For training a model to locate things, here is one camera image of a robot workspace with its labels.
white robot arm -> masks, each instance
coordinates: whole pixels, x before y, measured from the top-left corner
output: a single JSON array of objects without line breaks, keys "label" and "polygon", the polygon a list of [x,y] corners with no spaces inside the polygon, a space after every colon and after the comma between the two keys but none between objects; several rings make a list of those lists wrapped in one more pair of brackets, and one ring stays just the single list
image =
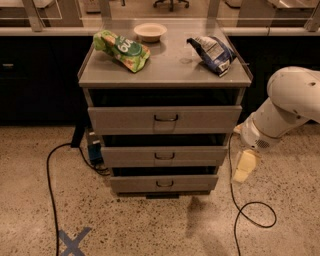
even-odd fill
[{"label": "white robot arm", "polygon": [[263,152],[309,120],[320,123],[320,71],[286,67],[267,85],[269,98],[240,125],[241,141]]}]

blue tape x mark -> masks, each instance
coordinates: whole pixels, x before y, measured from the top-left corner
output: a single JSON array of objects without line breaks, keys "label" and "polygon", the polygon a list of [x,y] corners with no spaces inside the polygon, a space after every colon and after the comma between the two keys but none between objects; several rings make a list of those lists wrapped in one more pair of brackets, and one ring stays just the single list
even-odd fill
[{"label": "blue tape x mark", "polygon": [[91,228],[85,227],[81,233],[72,240],[66,232],[62,229],[59,230],[59,237],[67,246],[67,249],[61,254],[61,256],[68,256],[70,253],[73,253],[74,256],[85,256],[84,253],[78,248],[81,240],[90,232]]}]

cabinet top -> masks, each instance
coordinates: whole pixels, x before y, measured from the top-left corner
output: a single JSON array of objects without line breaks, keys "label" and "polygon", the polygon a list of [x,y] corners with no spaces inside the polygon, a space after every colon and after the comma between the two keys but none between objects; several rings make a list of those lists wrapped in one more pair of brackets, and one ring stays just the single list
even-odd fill
[{"label": "cabinet top", "polygon": [[[105,28],[138,42],[133,29],[154,20],[109,21]],[[151,56],[144,68],[132,73],[122,63],[102,51],[91,49],[79,71],[79,85],[90,88],[163,88],[163,87],[248,87],[251,74],[238,56],[223,77],[212,73],[186,40],[197,36],[215,36],[230,46],[217,23],[207,19],[162,19],[167,32],[160,42],[144,43]]]}]

green snack bag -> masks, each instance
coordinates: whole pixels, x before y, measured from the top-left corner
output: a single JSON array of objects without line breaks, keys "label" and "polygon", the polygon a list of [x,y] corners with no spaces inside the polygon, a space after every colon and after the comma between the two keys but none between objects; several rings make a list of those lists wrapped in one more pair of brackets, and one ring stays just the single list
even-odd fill
[{"label": "green snack bag", "polygon": [[93,45],[97,51],[104,51],[121,61],[134,73],[144,67],[150,56],[150,49],[147,46],[118,36],[109,30],[102,30],[94,34]]}]

drawer front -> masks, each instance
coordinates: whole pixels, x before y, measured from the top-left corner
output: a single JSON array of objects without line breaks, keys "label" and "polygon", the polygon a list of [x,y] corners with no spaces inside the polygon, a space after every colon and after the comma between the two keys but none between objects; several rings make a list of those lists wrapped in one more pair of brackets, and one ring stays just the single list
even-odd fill
[{"label": "drawer front", "polygon": [[102,147],[108,167],[220,166],[227,153],[218,147]]},{"label": "drawer front", "polygon": [[88,109],[92,126],[104,134],[229,133],[241,106],[133,107]]},{"label": "drawer front", "polygon": [[210,191],[217,175],[110,177],[115,193]]}]

